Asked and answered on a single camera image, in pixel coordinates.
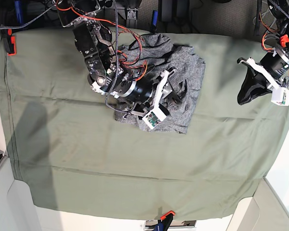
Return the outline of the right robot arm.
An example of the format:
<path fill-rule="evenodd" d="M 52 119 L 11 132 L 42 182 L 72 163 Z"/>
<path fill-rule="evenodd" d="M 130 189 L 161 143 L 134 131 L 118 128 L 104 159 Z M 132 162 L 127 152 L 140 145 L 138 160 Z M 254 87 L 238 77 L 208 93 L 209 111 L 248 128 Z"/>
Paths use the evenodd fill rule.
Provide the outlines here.
<path fill-rule="evenodd" d="M 171 67 L 153 79 L 153 64 L 141 61 L 142 37 L 119 24 L 121 4 L 114 0 L 55 0 L 63 27 L 71 27 L 75 46 L 89 71 L 91 89 L 108 108 L 124 116 L 169 115 L 164 100 L 182 104 L 169 77 Z"/>

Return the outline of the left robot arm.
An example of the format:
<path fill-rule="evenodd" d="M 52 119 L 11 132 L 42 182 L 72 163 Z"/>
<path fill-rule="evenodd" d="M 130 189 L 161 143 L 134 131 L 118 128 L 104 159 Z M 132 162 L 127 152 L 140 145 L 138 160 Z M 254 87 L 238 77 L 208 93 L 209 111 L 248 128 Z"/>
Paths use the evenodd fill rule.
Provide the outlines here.
<path fill-rule="evenodd" d="M 240 105 L 257 97 L 271 94 L 271 102 L 289 106 L 289 0 L 267 1 L 268 11 L 275 18 L 275 28 L 267 25 L 262 17 L 262 1 L 257 2 L 254 32 L 264 26 L 261 48 L 265 56 L 256 62 L 253 58 L 240 57 L 238 64 L 247 67 L 247 73 L 237 96 Z"/>

